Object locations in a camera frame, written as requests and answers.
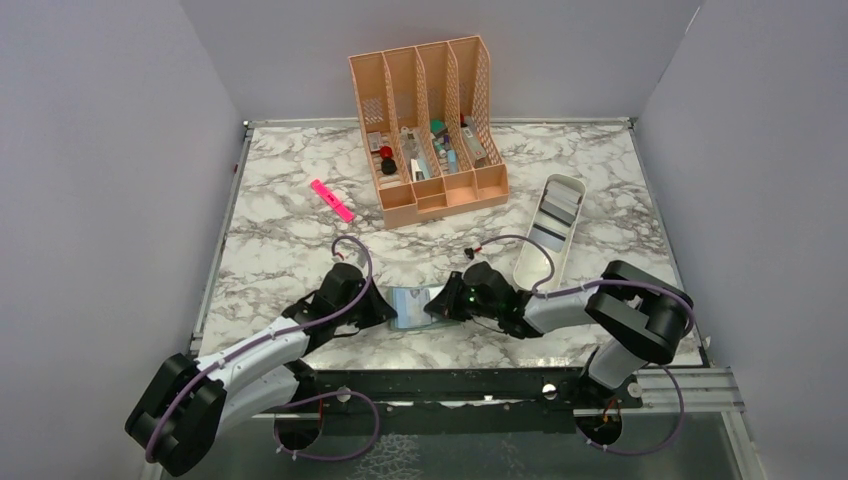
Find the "green eraser block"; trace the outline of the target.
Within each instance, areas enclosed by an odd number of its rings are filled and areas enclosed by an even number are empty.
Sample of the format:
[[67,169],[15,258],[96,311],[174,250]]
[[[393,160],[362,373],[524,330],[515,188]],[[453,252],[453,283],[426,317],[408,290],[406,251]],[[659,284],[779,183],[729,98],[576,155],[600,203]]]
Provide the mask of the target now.
[[441,138],[447,134],[447,125],[440,119],[430,120],[430,132],[437,138]]

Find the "black metal base rail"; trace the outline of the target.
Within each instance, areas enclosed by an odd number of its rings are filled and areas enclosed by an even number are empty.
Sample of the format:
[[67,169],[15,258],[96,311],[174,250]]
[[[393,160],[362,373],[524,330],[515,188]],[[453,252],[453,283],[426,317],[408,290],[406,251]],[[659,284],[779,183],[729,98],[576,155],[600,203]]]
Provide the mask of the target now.
[[326,436],[371,433],[440,435],[541,432],[572,434],[575,417],[639,409],[625,386],[605,397],[589,390],[579,367],[316,370],[296,399],[264,408],[286,432]]

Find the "white oblong plastic tray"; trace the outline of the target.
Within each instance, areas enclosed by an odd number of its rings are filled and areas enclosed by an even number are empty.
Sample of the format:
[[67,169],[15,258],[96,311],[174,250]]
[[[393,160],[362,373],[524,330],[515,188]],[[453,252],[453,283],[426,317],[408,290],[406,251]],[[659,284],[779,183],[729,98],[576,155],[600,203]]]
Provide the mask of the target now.
[[575,177],[551,174],[544,181],[526,233],[541,249],[530,243],[522,245],[513,270],[518,287],[531,290],[553,268],[551,278],[539,290],[558,288],[586,196],[586,185]]

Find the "pink highlighter marker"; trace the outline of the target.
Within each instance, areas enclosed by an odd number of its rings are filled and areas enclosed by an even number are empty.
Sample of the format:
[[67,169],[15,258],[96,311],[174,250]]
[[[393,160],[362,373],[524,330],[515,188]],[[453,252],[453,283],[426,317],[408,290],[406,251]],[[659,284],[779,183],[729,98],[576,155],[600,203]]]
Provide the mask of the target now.
[[341,220],[345,223],[351,223],[353,221],[355,218],[353,212],[321,180],[313,180],[310,183],[310,187],[339,216]]

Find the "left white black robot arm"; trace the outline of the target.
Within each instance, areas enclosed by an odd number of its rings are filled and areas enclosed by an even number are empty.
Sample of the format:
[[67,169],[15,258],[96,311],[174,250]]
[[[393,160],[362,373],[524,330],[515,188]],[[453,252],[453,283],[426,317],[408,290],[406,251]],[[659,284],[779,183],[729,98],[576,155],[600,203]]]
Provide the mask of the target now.
[[271,407],[309,406],[315,386],[303,359],[333,340],[338,328],[360,331],[396,316],[358,267],[337,263],[316,290],[259,333],[197,360],[182,353],[168,357],[124,430],[149,462],[183,475],[229,428]]

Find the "black round stamp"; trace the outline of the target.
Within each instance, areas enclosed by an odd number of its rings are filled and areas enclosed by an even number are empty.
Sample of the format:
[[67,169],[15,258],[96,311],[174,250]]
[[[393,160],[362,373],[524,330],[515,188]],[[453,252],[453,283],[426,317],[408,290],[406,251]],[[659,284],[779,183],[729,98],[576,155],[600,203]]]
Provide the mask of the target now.
[[397,164],[391,157],[383,158],[380,163],[380,171],[385,176],[391,176],[397,173]]

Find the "green card holder wallet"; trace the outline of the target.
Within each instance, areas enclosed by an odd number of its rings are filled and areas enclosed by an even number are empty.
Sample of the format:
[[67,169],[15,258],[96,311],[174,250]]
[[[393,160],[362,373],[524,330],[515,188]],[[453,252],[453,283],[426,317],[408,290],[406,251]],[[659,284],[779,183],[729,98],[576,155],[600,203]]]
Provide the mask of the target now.
[[420,287],[389,287],[387,300],[396,311],[397,317],[389,322],[393,331],[420,331],[443,328],[457,324],[457,321],[433,316],[424,310],[442,290],[443,285]]

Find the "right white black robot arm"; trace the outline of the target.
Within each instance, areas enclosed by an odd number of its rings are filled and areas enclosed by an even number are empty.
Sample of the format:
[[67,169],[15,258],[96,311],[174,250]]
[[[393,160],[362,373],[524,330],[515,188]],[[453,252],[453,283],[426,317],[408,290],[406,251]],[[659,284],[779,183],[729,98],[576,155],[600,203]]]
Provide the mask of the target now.
[[612,399],[644,366],[669,364],[695,325],[685,292],[621,260],[610,262],[597,280],[549,292],[515,289],[488,263],[476,263],[452,273],[424,310],[446,320],[492,319],[517,339],[601,326],[611,338],[590,356],[576,383],[579,398],[592,407]]

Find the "orange plastic desk organizer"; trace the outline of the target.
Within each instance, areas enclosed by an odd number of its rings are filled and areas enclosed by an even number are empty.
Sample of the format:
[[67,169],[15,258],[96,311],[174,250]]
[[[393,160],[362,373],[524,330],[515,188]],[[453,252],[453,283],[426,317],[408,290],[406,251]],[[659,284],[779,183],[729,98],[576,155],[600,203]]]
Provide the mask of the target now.
[[[490,125],[489,51],[478,36],[354,55],[348,59],[366,158],[388,229],[495,207],[507,202],[507,167]],[[460,127],[474,120],[488,154],[475,168]],[[430,120],[448,128],[441,138]],[[380,171],[389,146],[397,173]],[[427,161],[430,179],[413,182],[412,158]]]

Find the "grey red stapler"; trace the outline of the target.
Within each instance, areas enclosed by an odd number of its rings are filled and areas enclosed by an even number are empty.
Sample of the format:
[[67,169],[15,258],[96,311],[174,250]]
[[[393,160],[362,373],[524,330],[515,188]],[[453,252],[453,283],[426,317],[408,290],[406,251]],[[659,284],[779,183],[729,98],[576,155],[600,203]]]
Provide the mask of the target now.
[[481,143],[473,118],[461,114],[460,127],[473,166],[475,168],[485,167],[488,154]]

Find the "silver credit card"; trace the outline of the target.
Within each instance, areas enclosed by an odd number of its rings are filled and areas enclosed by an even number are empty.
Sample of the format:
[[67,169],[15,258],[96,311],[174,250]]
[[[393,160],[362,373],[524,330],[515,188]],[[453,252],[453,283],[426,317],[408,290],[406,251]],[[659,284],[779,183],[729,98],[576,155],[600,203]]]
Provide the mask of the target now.
[[439,290],[440,287],[394,289],[392,299],[398,324],[411,326],[431,322],[432,316],[424,312],[424,307]]

